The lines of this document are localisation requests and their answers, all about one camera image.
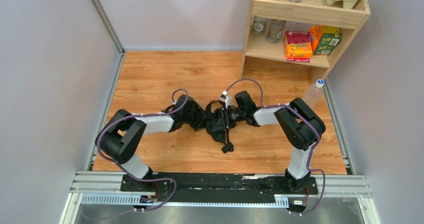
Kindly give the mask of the black folding umbrella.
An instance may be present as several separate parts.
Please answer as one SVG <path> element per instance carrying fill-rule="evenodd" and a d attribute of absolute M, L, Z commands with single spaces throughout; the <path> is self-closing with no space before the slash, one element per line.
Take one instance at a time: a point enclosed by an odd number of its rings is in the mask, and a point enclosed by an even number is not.
<path fill-rule="evenodd" d="M 225 107 L 225 103 L 218 100 L 212 100 L 206 106 L 206 131 L 214 141 L 223 144 L 222 152 L 228 153 L 234 151 L 234 145 L 229 139 L 230 129 L 225 129 L 223 126 L 222 107 Z"/>

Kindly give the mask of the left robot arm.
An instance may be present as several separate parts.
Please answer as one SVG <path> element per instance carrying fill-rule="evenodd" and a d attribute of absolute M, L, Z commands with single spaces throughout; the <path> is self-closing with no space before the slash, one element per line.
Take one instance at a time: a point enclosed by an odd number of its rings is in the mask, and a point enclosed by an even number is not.
<path fill-rule="evenodd" d="M 118 110 L 95 139 L 98 154 L 113 162 L 128 177 L 142 184 L 159 181 L 174 182 L 170 177 L 153 178 L 152 169 L 137 155 L 143 136 L 169 133 L 188 124 L 203 129 L 206 111 L 189 95 L 183 94 L 166 109 L 157 113 L 135 114 Z"/>

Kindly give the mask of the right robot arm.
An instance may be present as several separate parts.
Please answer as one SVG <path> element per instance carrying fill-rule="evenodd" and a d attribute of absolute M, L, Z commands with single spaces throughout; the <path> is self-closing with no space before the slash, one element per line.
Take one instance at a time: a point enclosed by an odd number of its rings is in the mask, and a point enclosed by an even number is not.
<path fill-rule="evenodd" d="M 224 127 L 233 128 L 237 122 L 250 126 L 279 125 L 292 145 L 291 160 L 285 170 L 285 181 L 292 192 L 303 188 L 312 172 L 311 157 L 315 146 L 326 131 L 323 121 L 301 98 L 288 104 L 258 107 L 247 91 L 230 97 L 227 91 L 220 96 L 224 106 Z"/>

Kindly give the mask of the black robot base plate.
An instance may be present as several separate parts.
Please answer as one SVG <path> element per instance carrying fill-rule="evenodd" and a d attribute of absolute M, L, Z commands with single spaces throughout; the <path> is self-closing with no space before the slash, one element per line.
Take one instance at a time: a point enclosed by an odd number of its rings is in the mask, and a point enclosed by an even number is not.
<path fill-rule="evenodd" d="M 313 177 L 309 177 L 303 188 L 296 192 L 288 188 L 284 176 L 156 172 L 152 177 L 170 177 L 176 180 L 176 192 L 171 197 L 171 202 L 272 203 L 276 194 L 316 195 L 319 192 Z M 168 181 L 142 184 L 124 175 L 120 190 L 153 192 L 158 195 L 159 201 L 164 201 L 172 193 L 173 187 Z"/>

